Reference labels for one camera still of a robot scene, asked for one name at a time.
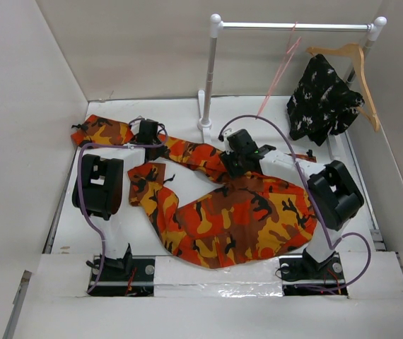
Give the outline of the orange camouflage trousers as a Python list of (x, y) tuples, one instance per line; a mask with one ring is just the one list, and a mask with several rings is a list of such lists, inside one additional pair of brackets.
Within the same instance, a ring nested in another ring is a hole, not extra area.
[[(170, 254), (217, 269), (286, 254), (311, 240), (317, 219), (303, 188), (254, 172), (230, 177), (220, 154), (168, 136), (144, 164), (126, 169), (129, 203), (145, 212)], [(216, 188), (181, 205), (166, 186), (167, 162), (205, 175)]]

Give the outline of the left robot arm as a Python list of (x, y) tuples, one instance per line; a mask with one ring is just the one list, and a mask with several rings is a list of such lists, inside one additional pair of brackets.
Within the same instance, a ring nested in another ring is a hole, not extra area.
[(71, 138), (81, 152), (72, 203), (102, 241), (100, 258), (88, 265), (125, 280), (133, 270), (131, 249), (121, 243), (121, 227), (112, 218), (122, 202), (125, 165), (144, 164), (151, 150), (166, 141), (165, 125), (141, 117), (124, 123), (92, 115), (73, 127)]

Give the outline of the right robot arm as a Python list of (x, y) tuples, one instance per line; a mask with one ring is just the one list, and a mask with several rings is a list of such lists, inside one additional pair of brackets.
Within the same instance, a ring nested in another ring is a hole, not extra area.
[(259, 147), (244, 129), (227, 128), (218, 139), (224, 142), (226, 149), (220, 159), (231, 177), (255, 172), (308, 190), (310, 201), (316, 205), (315, 213), (322, 221), (317, 223), (312, 239), (303, 250), (302, 269), (310, 278), (320, 277), (334, 255), (331, 245), (340, 240), (345, 225), (364, 204), (344, 163), (334, 160), (323, 165), (294, 158), (271, 145)]

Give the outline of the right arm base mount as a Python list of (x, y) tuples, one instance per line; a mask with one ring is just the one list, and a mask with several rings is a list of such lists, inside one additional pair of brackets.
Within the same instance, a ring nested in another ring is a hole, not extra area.
[(301, 254), (280, 256), (275, 276), (281, 279), (284, 296), (348, 295), (339, 254), (319, 270), (305, 268)]

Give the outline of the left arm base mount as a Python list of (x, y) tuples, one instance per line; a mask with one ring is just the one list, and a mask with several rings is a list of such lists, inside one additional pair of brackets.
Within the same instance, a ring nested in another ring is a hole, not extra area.
[(156, 258), (132, 256), (123, 263), (122, 259), (106, 258), (98, 284), (93, 288), (98, 275), (100, 258), (90, 263), (91, 277), (88, 293), (92, 297), (152, 297), (154, 295), (154, 273)]

